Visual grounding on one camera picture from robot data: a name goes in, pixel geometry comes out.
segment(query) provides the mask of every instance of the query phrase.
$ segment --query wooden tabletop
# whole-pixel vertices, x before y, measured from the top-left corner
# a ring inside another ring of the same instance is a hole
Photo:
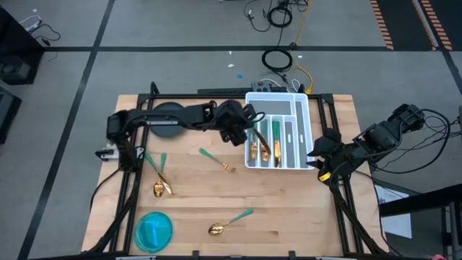
[[[137,95],[121,95],[116,110],[136,107]],[[334,95],[336,114],[343,142],[351,142],[359,133],[353,99],[350,95]],[[155,100],[184,106],[209,100]],[[310,100],[313,138],[321,136],[318,104]],[[329,126],[330,116],[326,116]],[[203,147],[219,159],[237,168],[236,173],[223,171],[221,165],[199,154]],[[213,256],[342,256],[334,201],[328,187],[317,180],[317,170],[255,170],[244,166],[244,145],[224,143],[217,131],[186,131],[173,140],[160,139],[151,132],[147,151],[156,163],[167,153],[164,174],[173,194],[157,199],[152,187],[157,181],[154,170],[145,161],[136,209],[135,224],[145,214],[164,212],[173,222],[170,244],[157,255]],[[118,167],[117,161],[104,162],[101,182]],[[364,164],[361,171],[369,173]],[[98,191],[82,250],[91,248],[107,230],[115,217],[122,173],[105,183]],[[372,182],[362,175],[351,179],[357,216],[378,245],[388,250],[380,236],[378,205]],[[248,208],[255,212],[229,225],[223,234],[210,236],[209,227],[226,222]],[[350,250],[354,251],[352,228],[345,217]],[[118,249],[122,248],[126,221],[121,225]],[[130,254],[146,254],[131,244]]]

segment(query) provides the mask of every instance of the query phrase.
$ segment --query spoon with green handle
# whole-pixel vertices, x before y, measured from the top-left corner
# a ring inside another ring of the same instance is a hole
[[[209,228],[209,234],[210,235],[219,235],[223,233],[223,230],[225,229],[225,226],[233,223],[234,221],[240,220],[241,218],[248,216],[253,213],[253,209],[247,209],[244,211],[244,213],[240,214],[239,216],[233,218],[232,220],[226,222],[225,224],[220,224],[220,223],[215,223]]]

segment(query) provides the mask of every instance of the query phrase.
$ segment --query teal plastic bowl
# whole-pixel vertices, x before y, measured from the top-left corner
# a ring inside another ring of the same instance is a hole
[[[144,215],[136,224],[135,244],[144,252],[157,253],[164,249],[173,235],[170,218],[161,212]]]

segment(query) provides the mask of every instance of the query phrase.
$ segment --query cutlery tray compartment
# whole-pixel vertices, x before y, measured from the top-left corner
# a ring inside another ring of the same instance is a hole
[[[245,143],[245,166],[262,169],[310,170],[307,161],[313,161],[307,153],[313,150],[308,97],[298,93],[249,92],[245,102],[252,104],[256,112],[267,113],[255,128],[265,137],[271,155],[265,156],[264,147],[251,130]],[[276,140],[279,140],[281,161],[276,160]],[[256,156],[252,158],[252,146]]]

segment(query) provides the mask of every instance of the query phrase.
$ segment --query green handle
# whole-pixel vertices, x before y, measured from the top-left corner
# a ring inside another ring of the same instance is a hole
[[[265,140],[268,140],[268,121],[263,120],[261,122],[261,134],[263,135]]]
[[[229,221],[229,223],[233,223],[236,220],[240,220],[241,218],[248,216],[253,213],[253,209],[247,209],[244,211],[244,213],[240,214],[239,216],[233,218],[232,220]]]
[[[215,158],[213,155],[209,154],[206,150],[204,150],[203,148],[200,148],[199,149],[199,152],[205,156],[207,156],[208,158],[214,160],[215,162],[217,163],[221,163],[217,158]]]
[[[251,142],[255,142],[256,141],[256,135],[255,135],[255,131],[257,129],[257,123],[253,123],[253,129],[252,131],[250,132],[250,141]]]
[[[167,159],[167,154],[163,152],[162,155],[160,156],[160,172],[161,173],[164,173],[164,165],[165,165],[166,159]]]
[[[149,155],[149,153],[145,152],[145,158],[146,158],[146,160],[151,164],[151,166],[154,168],[155,171],[159,171],[159,170],[157,169],[156,164],[155,164],[154,161],[152,160],[151,155]]]
[[[272,122],[272,126],[273,126],[273,139],[276,141],[276,140],[279,140],[281,139],[281,128],[280,128],[280,123],[278,121],[273,121]]]

